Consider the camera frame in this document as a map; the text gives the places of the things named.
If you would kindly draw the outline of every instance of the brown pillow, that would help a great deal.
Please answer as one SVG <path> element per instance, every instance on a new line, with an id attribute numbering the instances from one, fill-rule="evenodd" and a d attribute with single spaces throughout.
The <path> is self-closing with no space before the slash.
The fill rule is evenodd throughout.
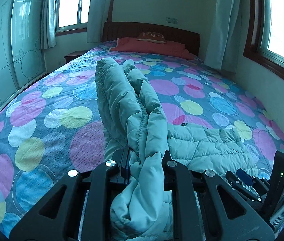
<path id="1" fill-rule="evenodd" d="M 166 43 L 166 39 L 160 33 L 154 32 L 144 32 L 141 33 L 138 38 L 138 41 L 145 41 L 145 42 L 153 42 L 153 43 Z"/>

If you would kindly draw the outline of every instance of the polka dot bedspread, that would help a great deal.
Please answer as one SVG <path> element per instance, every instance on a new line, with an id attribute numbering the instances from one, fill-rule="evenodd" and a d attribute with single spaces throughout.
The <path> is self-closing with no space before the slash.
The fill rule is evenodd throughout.
<path id="1" fill-rule="evenodd" d="M 103 162 L 103 125 L 95 91 L 96 61 L 132 59 L 148 78 L 168 122 L 236 128 L 269 178 L 284 133 L 263 104 L 198 58 L 109 51 L 106 42 L 36 82 L 0 113 L 0 230 L 14 225 L 66 171 Z"/>

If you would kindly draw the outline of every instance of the curtain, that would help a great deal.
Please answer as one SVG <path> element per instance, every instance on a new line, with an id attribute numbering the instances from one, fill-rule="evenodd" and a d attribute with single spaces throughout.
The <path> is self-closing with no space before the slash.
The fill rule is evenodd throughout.
<path id="1" fill-rule="evenodd" d="M 204 64 L 235 71 L 239 54 L 240 0 L 217 0 Z"/>
<path id="2" fill-rule="evenodd" d="M 41 26 L 41 48 L 56 45 L 55 39 L 55 0 L 43 0 Z"/>
<path id="3" fill-rule="evenodd" d="M 104 22 L 107 20 L 111 0 L 91 0 L 87 19 L 87 42 L 101 41 Z"/>

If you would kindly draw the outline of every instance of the blue circle pattern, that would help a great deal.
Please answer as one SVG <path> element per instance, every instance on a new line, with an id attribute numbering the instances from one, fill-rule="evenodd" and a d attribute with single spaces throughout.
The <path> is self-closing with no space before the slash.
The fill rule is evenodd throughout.
<path id="1" fill-rule="evenodd" d="M 218 97 L 210 97 L 209 103 L 213 108 L 220 111 L 221 113 L 228 115 L 236 115 L 238 113 L 236 108 L 225 99 Z"/>
<path id="2" fill-rule="evenodd" d="M 52 186 L 53 181 L 43 170 L 24 172 L 16 183 L 17 201 L 28 212 Z"/>
<path id="3" fill-rule="evenodd" d="M 150 74 L 153 76 L 165 76 L 166 75 L 165 73 L 158 71 L 158 70 L 152 70 Z"/>
<path id="4" fill-rule="evenodd" d="M 166 68 L 160 65 L 155 65 L 152 67 L 153 70 L 165 70 Z"/>
<path id="5" fill-rule="evenodd" d="M 95 83 L 85 84 L 76 88 L 74 95 L 80 100 L 97 100 Z"/>
<path id="6" fill-rule="evenodd" d="M 21 220 L 21 218 L 14 214 L 14 213 L 6 213 L 4 219 L 2 221 L 4 234 L 8 238 L 10 232 L 12 231 L 13 227 Z"/>

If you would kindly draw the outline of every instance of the bedspread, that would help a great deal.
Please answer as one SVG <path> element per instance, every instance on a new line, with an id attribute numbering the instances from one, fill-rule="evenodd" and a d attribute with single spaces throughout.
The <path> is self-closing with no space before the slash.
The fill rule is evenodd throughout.
<path id="1" fill-rule="evenodd" d="M 252 176 L 258 170 L 236 129 L 208 129 L 198 124 L 167 124 L 162 105 L 147 78 L 133 60 L 119 65 L 111 58 L 97 62 L 96 92 L 106 138 L 106 160 L 114 151 L 132 149 L 131 181 L 110 208 L 116 240 L 158 236 L 173 238 L 171 191 L 164 191 L 162 158 L 188 169 L 212 169 L 220 176 L 242 168 Z"/>
<path id="2" fill-rule="evenodd" d="M 69 169 L 104 161 L 97 107 L 97 60 L 132 59 L 157 93 L 168 123 L 235 128 L 260 177 L 269 178 L 284 133 L 262 103 L 205 66 L 157 54 L 110 52 L 106 42 L 19 94 L 0 113 L 0 230 L 12 227 Z"/>

